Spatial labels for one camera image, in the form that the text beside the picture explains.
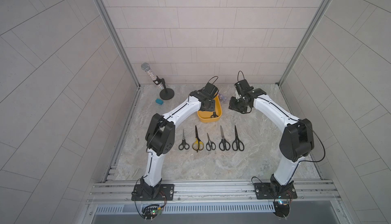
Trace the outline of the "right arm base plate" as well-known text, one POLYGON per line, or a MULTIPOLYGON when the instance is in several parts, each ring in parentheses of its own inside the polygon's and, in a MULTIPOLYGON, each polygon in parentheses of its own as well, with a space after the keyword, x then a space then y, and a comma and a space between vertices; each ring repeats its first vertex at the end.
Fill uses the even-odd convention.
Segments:
POLYGON ((286 186, 270 186, 270 183, 254 183, 255 194, 258 200, 293 200, 297 199, 297 192, 293 182, 286 186))

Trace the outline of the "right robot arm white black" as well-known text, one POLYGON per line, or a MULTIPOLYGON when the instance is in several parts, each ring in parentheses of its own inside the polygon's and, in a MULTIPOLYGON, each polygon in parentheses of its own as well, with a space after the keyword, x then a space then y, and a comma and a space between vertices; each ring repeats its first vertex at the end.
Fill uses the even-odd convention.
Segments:
POLYGON ((294 199, 293 176, 301 162, 309 162, 306 157, 314 149, 314 136, 317 135, 308 119, 299 119, 290 114, 260 88, 238 88, 231 98, 229 109, 248 114, 247 108, 254 108, 266 115, 282 131, 279 144, 282 158, 269 183, 255 183, 257 199, 294 199))

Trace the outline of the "all black scissors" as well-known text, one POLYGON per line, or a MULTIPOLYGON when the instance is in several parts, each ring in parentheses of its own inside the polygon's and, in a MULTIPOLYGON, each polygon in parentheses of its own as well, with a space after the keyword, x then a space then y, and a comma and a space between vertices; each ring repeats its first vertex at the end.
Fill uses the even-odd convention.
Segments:
POLYGON ((233 151, 244 151, 244 143, 238 137, 237 127, 235 126, 235 139, 232 142, 233 151))

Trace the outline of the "small black scissors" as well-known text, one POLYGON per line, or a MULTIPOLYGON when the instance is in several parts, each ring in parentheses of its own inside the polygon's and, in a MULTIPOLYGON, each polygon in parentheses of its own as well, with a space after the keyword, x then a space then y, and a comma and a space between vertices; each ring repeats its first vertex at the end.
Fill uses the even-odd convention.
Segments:
POLYGON ((206 143, 206 149, 208 151, 216 150, 216 144, 210 139, 209 134, 207 133, 208 141, 206 143))

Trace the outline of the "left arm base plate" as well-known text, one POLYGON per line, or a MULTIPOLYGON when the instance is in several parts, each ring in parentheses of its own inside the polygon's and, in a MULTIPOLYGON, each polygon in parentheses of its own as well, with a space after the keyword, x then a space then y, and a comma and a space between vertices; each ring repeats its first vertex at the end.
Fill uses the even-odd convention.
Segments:
POLYGON ((132 192, 132 201, 168 201, 173 200, 174 184, 158 184, 151 187, 148 184, 137 184, 132 192))

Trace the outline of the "silver blade black scissors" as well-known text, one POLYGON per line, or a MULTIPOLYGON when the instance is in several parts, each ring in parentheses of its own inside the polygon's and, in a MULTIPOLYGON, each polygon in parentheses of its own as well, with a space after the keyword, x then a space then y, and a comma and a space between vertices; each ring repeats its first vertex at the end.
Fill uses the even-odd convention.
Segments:
POLYGON ((219 143, 219 149, 221 151, 228 151, 231 148, 230 143, 225 139, 224 130, 222 126, 220 126, 220 130, 221 130, 222 139, 221 142, 219 143))

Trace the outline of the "yellow handle black scissors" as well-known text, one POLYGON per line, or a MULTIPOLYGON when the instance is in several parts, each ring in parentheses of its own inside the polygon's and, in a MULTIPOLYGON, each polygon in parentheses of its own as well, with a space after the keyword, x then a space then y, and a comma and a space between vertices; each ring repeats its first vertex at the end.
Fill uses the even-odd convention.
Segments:
POLYGON ((196 152, 204 149, 204 143, 199 138, 197 126, 195 126, 195 142, 192 144, 192 149, 196 152))

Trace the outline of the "yellow plastic storage box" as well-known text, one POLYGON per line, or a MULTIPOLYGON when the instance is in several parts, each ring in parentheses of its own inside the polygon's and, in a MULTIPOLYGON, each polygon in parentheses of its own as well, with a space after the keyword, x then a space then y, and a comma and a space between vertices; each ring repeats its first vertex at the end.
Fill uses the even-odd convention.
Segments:
POLYGON ((203 123, 217 122, 220 119, 220 117, 223 115, 223 110, 222 110, 219 96, 216 96, 214 98, 214 100, 215 100, 214 111, 198 111, 197 112, 197 115, 198 115, 201 122, 203 122, 203 123))

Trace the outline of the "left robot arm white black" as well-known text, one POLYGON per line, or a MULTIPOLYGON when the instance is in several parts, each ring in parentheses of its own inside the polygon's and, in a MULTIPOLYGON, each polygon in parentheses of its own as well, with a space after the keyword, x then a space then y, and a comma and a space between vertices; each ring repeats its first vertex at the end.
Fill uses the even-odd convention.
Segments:
POLYGON ((218 88, 203 88, 191 92, 176 108, 163 115, 155 114, 146 133, 148 161, 140 178, 142 192, 154 199, 160 192, 161 171, 166 154, 175 143, 176 126, 198 111, 207 111, 218 94, 218 88))

